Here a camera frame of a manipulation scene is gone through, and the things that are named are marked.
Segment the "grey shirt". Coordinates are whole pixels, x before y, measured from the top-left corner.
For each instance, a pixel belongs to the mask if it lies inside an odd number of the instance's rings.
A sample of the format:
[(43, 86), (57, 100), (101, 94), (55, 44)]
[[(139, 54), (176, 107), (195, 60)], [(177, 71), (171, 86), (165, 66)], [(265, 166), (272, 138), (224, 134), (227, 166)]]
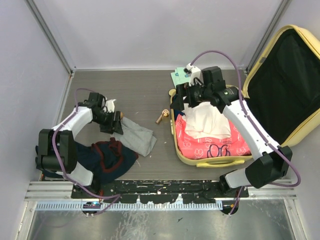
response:
[(121, 120), (121, 127), (123, 134), (113, 134), (116, 141), (143, 157), (151, 153), (157, 142), (152, 130), (142, 127), (126, 117)]

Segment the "white cloth garment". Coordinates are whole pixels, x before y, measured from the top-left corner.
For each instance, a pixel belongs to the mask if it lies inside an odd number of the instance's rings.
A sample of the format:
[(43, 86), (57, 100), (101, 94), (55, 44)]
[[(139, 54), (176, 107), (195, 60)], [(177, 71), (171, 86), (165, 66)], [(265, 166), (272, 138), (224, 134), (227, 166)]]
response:
[(209, 102), (202, 102), (193, 108), (185, 103), (182, 112), (185, 121), (184, 131), (192, 138), (208, 137), (222, 140), (231, 137), (228, 119)]

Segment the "pink patterned shirt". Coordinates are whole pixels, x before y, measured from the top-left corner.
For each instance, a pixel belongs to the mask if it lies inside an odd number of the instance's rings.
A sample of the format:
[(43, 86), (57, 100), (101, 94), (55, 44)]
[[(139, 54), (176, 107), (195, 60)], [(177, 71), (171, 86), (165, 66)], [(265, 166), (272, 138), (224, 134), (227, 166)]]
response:
[(191, 160), (250, 155), (250, 149), (237, 128), (230, 122), (230, 137), (218, 139), (211, 136), (194, 138), (187, 133), (185, 117), (175, 120), (177, 146), (182, 155)]

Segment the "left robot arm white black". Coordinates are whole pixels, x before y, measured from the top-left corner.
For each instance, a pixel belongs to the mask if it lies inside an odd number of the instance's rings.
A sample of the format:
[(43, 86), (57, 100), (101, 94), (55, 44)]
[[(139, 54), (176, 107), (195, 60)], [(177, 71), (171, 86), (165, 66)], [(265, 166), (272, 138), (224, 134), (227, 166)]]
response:
[(93, 181), (94, 174), (78, 160), (75, 137), (88, 124), (94, 122), (109, 134), (123, 134), (123, 113), (116, 111), (115, 99), (91, 91), (88, 99), (75, 102), (72, 112), (52, 128), (44, 128), (38, 134), (35, 158), (36, 168), (62, 176), (79, 184), (88, 198), (100, 193), (100, 185)]

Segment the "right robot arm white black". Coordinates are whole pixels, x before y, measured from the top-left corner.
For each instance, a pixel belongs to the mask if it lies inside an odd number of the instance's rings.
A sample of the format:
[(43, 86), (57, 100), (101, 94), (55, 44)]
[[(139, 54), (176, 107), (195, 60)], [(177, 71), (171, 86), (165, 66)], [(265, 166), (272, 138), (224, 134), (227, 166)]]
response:
[(241, 90), (227, 86), (217, 66), (201, 70), (188, 64), (184, 72), (189, 75), (189, 82), (176, 86), (176, 97), (170, 108), (183, 111), (185, 104), (194, 108), (202, 102), (209, 102), (236, 127), (253, 159), (246, 168), (220, 176), (220, 193), (231, 197), (238, 187), (259, 189), (284, 177), (293, 156), (292, 150), (288, 146), (281, 147), (263, 129), (243, 100)]

